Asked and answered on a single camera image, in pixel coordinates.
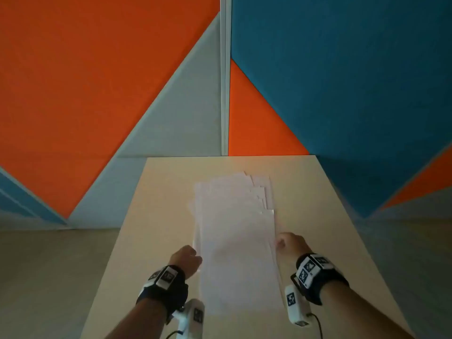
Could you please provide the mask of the person's left hand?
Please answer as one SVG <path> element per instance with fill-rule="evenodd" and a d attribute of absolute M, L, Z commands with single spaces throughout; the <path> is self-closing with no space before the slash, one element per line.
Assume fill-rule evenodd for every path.
<path fill-rule="evenodd" d="M 169 266 L 176 266 L 184 272 L 185 279 L 189 279 L 189 256 L 198 255 L 191 245 L 184 245 L 176 251 L 169 259 Z"/>

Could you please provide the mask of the person's right hand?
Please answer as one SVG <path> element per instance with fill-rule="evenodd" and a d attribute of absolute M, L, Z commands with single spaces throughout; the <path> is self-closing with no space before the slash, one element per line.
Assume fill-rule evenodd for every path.
<path fill-rule="evenodd" d="M 308 246 L 304 237 L 294 234 L 292 232 L 281 232 L 279 234 L 286 234 L 286 251 L 277 251 L 282 256 L 292 262 L 296 262 L 299 257 L 312 254 L 313 250 Z"/>

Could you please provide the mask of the pile of white paper sheets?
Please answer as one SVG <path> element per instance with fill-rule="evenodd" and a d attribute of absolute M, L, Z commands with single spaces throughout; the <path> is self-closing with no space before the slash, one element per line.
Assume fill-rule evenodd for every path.
<path fill-rule="evenodd" d="M 189 210 L 208 314 L 281 311 L 270 178 L 238 172 L 197 182 Z"/>

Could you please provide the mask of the person's left forearm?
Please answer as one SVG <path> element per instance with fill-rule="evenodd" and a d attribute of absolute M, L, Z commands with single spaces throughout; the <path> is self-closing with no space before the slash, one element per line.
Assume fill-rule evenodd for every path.
<path fill-rule="evenodd" d="M 145 298 L 115 326 L 105 339 L 160 339 L 167 320 L 167 309 Z"/>

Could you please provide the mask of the person's right forearm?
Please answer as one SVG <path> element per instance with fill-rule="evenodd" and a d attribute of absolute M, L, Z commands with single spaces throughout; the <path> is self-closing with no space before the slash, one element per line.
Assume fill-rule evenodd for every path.
<path fill-rule="evenodd" d="M 342 339 L 415 339 L 342 282 L 324 285 L 320 299 Z"/>

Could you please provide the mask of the grey partition post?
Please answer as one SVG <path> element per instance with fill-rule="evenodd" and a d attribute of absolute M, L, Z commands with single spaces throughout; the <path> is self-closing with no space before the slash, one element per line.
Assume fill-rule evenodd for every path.
<path fill-rule="evenodd" d="M 229 155 L 231 22 L 232 0 L 220 0 L 222 156 Z"/>

